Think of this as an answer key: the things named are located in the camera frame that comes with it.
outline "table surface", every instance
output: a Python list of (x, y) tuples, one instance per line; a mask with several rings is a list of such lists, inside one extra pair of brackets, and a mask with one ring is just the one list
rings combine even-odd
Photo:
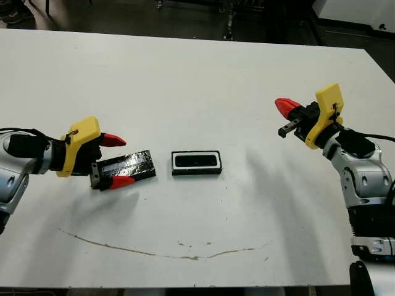
[[(0, 237), (0, 286), (210, 287), (349, 282), (351, 228), (319, 150), (277, 136), (277, 97), (339, 83), (344, 124), (394, 134), (395, 84), (360, 49), (0, 30), (0, 126), (58, 137), (95, 115), (157, 176), (115, 191), (32, 175)], [(380, 143), (394, 170), (394, 146)], [(219, 150), (219, 176), (170, 171)]]

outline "brown stain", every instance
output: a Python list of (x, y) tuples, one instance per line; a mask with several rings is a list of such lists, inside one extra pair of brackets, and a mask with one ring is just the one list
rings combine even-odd
[(254, 251), (254, 250), (259, 250), (262, 249), (264, 247), (266, 247), (268, 244), (272, 243), (272, 241), (270, 240), (269, 242), (261, 245), (258, 248), (244, 248), (244, 249), (237, 249), (237, 250), (229, 250), (229, 251), (223, 251), (223, 252), (219, 252), (219, 253), (215, 253), (211, 256), (182, 256), (182, 257), (178, 257), (178, 256), (171, 256), (171, 255), (160, 255), (160, 254), (155, 254), (155, 253), (149, 253), (149, 252), (144, 252), (144, 251), (140, 251), (140, 250), (134, 250), (134, 249), (128, 249), (128, 248), (123, 248), (123, 247), (116, 247), (114, 245), (109, 245), (109, 244), (102, 244), (100, 242), (95, 242), (93, 240), (89, 240), (89, 239), (85, 239), (83, 237), (80, 237), (76, 234), (72, 234), (66, 230), (63, 230), (62, 228), (58, 228), (58, 230), (62, 231), (63, 233), (67, 234), (68, 236), (72, 236), (75, 239), (78, 239), (79, 241), (83, 241), (86, 242), (88, 244), (92, 244), (92, 245), (97, 245), (99, 247), (105, 247), (105, 248), (109, 248), (109, 249), (114, 249), (114, 250), (119, 250), (119, 251), (125, 251), (125, 252), (130, 252), (130, 253), (136, 253), (136, 254), (140, 254), (140, 255), (147, 255), (147, 256), (157, 256), (157, 257), (162, 257), (162, 258), (171, 258), (171, 259), (184, 259), (184, 260), (193, 260), (193, 261), (198, 261), (199, 259), (211, 259), (211, 258), (215, 258), (218, 256), (222, 256), (222, 255), (226, 255), (226, 254), (230, 254), (230, 253), (237, 253), (237, 252), (245, 252), (245, 251)]

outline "white-rimmed black box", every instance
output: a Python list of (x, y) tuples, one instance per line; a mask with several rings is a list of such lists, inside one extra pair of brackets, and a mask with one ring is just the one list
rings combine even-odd
[(222, 171), (219, 151), (172, 152), (172, 175), (218, 175)]

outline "white wall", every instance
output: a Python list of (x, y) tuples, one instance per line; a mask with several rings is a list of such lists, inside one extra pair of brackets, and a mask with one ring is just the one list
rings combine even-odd
[(316, 0), (313, 8), (321, 19), (371, 25), (380, 30), (384, 23), (395, 33), (395, 0)]

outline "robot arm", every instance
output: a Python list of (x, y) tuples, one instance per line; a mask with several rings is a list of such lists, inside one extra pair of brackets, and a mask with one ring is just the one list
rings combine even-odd
[(100, 132), (97, 119), (88, 117), (72, 125), (56, 140), (35, 129), (0, 129), (0, 234), (15, 211), (29, 182), (29, 174), (48, 170), (58, 176), (86, 176), (101, 158), (99, 146), (124, 146), (117, 136)]
[(276, 106), (290, 122), (278, 134), (294, 134), (312, 149), (321, 148), (340, 175), (353, 230), (351, 249), (361, 261), (350, 266), (353, 295), (393, 295), (395, 291), (394, 183), (381, 162), (382, 151), (369, 136), (344, 128), (343, 99), (337, 84), (317, 93), (306, 108), (289, 99)]

